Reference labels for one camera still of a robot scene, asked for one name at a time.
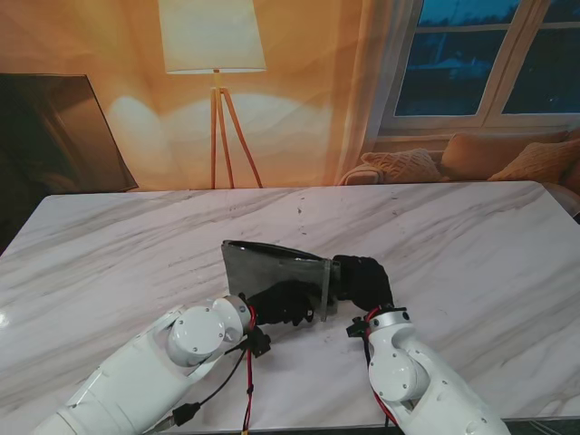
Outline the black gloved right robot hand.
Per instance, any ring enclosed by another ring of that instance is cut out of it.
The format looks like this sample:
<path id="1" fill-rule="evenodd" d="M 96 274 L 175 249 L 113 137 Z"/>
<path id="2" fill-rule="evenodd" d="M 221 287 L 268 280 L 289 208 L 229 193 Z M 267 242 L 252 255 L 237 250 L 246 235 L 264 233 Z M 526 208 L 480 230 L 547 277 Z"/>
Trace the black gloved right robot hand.
<path id="1" fill-rule="evenodd" d="M 351 301 L 365 312 L 394 306 L 389 277 L 384 267 L 372 257 L 335 256 L 340 267 L 335 295 L 340 301 Z"/>

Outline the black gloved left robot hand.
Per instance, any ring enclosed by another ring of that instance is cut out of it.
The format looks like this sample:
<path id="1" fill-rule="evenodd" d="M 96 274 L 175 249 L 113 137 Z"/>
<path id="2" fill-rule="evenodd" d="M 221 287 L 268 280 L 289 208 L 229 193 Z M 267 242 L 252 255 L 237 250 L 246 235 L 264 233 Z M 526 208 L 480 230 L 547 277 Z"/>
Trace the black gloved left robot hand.
<path id="1" fill-rule="evenodd" d="M 302 321 L 311 323 L 314 309 L 320 302 L 322 290 L 319 285 L 298 280 L 276 283 L 247 299 L 255 309 L 256 323 L 292 324 Z"/>

